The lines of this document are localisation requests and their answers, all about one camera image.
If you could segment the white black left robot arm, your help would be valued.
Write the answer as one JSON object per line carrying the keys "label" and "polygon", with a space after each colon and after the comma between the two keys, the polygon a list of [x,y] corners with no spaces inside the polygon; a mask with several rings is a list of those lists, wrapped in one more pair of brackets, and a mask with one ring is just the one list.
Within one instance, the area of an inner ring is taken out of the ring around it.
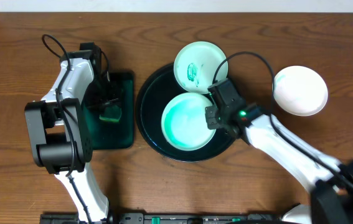
{"label": "white black left robot arm", "polygon": [[40,101],[26,104],[24,114],[33,160],[67,189],[78,210],[76,221],[114,223],[110,202],[90,164],[92,139],[81,107],[93,79],[88,59],[63,60],[50,91]]}

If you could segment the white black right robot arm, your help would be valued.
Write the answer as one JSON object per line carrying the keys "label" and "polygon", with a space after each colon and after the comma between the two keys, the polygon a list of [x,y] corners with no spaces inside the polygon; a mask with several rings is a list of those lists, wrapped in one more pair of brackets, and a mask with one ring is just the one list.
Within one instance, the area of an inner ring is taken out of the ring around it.
{"label": "white black right robot arm", "polygon": [[210,129],[224,129],[270,156],[309,193],[309,205],[293,207],[278,223],[353,223],[353,161],[343,164],[315,149],[257,105],[209,106],[205,118]]}

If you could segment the green scouring sponge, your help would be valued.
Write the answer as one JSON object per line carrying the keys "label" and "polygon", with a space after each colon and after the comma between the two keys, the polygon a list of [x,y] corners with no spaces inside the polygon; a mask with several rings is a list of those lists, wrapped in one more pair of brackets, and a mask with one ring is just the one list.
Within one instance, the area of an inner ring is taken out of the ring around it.
{"label": "green scouring sponge", "polygon": [[112,105],[105,108],[99,119],[108,123],[118,123],[122,117],[122,110],[118,105]]}

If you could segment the white plate green stain front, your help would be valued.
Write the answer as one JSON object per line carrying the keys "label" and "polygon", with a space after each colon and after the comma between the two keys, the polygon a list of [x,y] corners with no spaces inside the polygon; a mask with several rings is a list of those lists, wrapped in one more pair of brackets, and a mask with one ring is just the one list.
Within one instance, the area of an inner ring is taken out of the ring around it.
{"label": "white plate green stain front", "polygon": [[210,142],[214,129],[207,127],[205,109],[213,103],[198,93],[182,93],[164,108],[161,131],[166,141],[181,151],[195,151]]}

